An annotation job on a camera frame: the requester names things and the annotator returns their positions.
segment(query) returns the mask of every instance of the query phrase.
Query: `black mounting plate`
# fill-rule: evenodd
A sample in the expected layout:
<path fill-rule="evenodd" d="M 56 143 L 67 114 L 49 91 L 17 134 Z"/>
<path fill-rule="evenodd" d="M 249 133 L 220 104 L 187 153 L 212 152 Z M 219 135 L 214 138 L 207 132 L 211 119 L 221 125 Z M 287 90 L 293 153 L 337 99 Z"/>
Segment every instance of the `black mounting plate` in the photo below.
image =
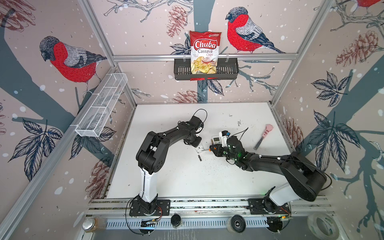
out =
<path fill-rule="evenodd" d="M 261 215 L 261 214 L 268 214 L 263 208 L 263 199 L 248 199 L 248 206 L 249 210 L 251 211 L 251 215 Z M 291 210 L 289 209 L 288 204 L 284 204 L 281 206 L 285 211 L 289 212 L 291 214 Z M 281 208 L 276 211 L 275 214 L 281 214 L 281 215 L 287 215 L 288 213 L 282 210 Z"/>
<path fill-rule="evenodd" d="M 163 211 L 163 216 L 169 216 L 170 200 L 157 200 L 156 207 L 161 208 L 161 210 Z M 160 216 L 160 214 L 160 210 L 156 208 L 155 213 L 153 213 L 151 216 Z M 131 209 L 129 210 L 129 215 L 131 217 L 146 216 L 137 200 L 132 201 Z"/>

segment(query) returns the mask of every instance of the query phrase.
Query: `red and white snack bag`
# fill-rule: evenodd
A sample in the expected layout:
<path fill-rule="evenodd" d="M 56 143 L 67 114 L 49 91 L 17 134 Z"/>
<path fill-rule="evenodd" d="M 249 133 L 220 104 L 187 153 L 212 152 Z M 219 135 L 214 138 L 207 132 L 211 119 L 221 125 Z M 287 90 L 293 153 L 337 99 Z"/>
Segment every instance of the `red and white snack bag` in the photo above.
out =
<path fill-rule="evenodd" d="M 192 74 L 216 73 L 221 33 L 190 31 Z"/>

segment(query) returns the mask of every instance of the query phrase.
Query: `black plastic shelf basket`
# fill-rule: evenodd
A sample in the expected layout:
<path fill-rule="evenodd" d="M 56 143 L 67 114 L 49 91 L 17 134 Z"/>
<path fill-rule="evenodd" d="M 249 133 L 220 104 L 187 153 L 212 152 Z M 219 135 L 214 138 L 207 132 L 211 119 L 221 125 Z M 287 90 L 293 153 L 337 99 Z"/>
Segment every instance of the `black plastic shelf basket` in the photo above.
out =
<path fill-rule="evenodd" d="M 239 66 L 237 58 L 219 58 L 217 60 L 217 73 L 214 74 L 192 74 L 191 73 L 191 59 L 187 58 L 185 62 L 182 58 L 175 59 L 175 79 L 176 80 L 234 80 L 239 73 Z"/>

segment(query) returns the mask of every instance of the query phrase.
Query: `pink brush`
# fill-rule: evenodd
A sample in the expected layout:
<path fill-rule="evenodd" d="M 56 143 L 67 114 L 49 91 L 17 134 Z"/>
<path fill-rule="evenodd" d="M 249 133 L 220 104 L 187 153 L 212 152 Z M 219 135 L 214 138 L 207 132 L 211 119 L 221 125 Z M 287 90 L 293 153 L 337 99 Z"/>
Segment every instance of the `pink brush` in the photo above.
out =
<path fill-rule="evenodd" d="M 253 148 L 255 150 L 257 150 L 261 144 L 261 142 L 263 141 L 263 139 L 267 136 L 267 134 L 272 131 L 273 129 L 273 126 L 271 124 L 267 124 L 266 127 L 265 127 L 265 131 L 262 135 L 262 137 L 260 138 L 259 142 L 256 144 L 256 146 Z"/>

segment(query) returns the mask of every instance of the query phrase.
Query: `white table surface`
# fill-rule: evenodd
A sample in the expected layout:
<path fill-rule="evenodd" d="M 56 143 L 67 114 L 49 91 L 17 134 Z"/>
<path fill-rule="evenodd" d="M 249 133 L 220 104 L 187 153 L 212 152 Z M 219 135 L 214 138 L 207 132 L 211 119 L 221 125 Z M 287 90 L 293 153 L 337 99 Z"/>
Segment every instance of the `white table surface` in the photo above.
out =
<path fill-rule="evenodd" d="M 274 129 L 256 152 L 274 156 L 290 154 L 267 103 L 138 105 L 107 198 L 135 197 L 142 188 L 136 154 L 147 133 L 172 129 L 178 121 L 188 121 L 199 108 L 208 112 L 199 135 L 205 149 L 209 148 L 212 136 L 220 131 L 235 134 L 249 127 L 241 142 L 246 151 L 255 152 L 253 146 L 262 136 L 265 125 L 272 124 Z M 196 116 L 204 121 L 205 112 L 200 110 Z M 243 171 L 209 151 L 200 153 L 201 162 L 197 154 L 194 147 L 185 145 L 183 141 L 170 146 L 165 163 L 157 173 L 159 197 L 265 194 L 271 187 L 287 182 L 279 174 Z"/>

